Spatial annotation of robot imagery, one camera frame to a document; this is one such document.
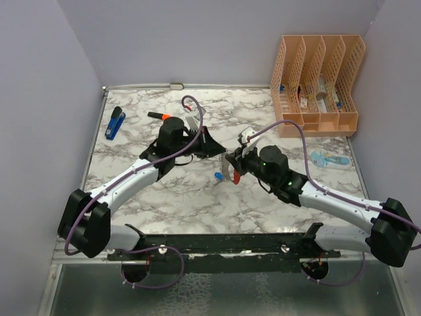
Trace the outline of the blue key tag with key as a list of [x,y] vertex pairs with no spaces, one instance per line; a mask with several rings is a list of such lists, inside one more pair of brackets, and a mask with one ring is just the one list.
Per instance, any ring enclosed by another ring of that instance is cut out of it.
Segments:
[[214,174],[214,177],[216,179],[217,182],[223,182],[225,181],[224,175],[221,172],[216,172]]

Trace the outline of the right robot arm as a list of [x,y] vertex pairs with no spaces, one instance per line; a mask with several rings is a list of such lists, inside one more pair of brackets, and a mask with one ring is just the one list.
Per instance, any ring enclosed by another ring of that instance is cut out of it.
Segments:
[[307,175],[290,169],[287,156],[275,145],[261,150],[254,148],[247,154],[238,148],[227,154],[226,160],[237,177],[252,174],[280,201],[315,209],[350,223],[349,227],[313,224],[302,241],[307,256],[351,250],[369,253],[392,267],[404,265],[416,229],[400,201],[359,199],[311,181]]

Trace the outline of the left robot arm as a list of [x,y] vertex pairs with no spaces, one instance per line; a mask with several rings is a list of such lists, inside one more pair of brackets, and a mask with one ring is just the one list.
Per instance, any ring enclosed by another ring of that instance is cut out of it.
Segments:
[[77,189],[70,194],[58,227],[65,253],[92,258],[104,250],[122,250],[130,259],[141,258],[145,252],[143,233],[128,224],[114,226],[112,215],[139,191],[168,174],[177,157],[208,159],[225,151],[206,126],[188,130],[180,118],[164,120],[157,139],[125,172],[89,192]]

